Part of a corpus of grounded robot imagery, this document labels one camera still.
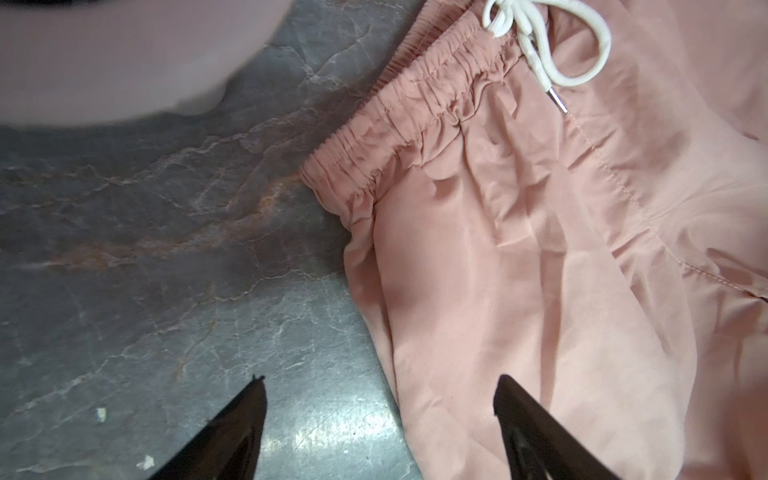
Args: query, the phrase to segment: metal aglet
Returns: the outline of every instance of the metal aglet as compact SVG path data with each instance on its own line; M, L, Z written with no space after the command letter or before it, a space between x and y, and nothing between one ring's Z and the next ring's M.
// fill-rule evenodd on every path
M554 92L553 88L550 88L549 90L547 90L547 95L549 95L549 98L552 99L552 101L558 106L558 108L560 108L560 110L564 114L568 113L568 109L565 107L565 105L563 104L563 101L560 99L560 97L558 97L558 94L556 94Z

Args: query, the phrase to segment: marble tabletop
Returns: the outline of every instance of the marble tabletop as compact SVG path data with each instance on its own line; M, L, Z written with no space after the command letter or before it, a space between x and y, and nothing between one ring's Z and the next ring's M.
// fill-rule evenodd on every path
M419 4L298 0L205 115L0 127L0 478L147 478L252 375L258 479L421 478L296 176Z

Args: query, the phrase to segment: white speck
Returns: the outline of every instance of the white speck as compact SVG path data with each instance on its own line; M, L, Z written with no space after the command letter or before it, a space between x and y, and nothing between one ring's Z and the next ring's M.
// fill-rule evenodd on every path
M152 458L152 455L145 455L144 461L136 464L136 468L139 468L140 470L149 470L152 467L154 467L154 458Z

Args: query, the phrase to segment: elastic waistband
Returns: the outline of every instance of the elastic waistband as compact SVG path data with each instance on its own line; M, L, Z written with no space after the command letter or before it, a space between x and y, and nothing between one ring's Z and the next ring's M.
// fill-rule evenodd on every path
M353 198L375 190L398 149L416 141L479 75L519 58L511 35L493 38L482 28L483 4L427 0L369 100L302 166L304 182L345 226Z

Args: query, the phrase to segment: pink fabric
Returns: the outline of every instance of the pink fabric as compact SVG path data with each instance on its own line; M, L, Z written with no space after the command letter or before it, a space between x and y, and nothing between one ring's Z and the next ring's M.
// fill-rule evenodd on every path
M768 478L768 4L590 0L614 46L562 115L470 3L302 169L425 478L509 478L502 373L627 480Z

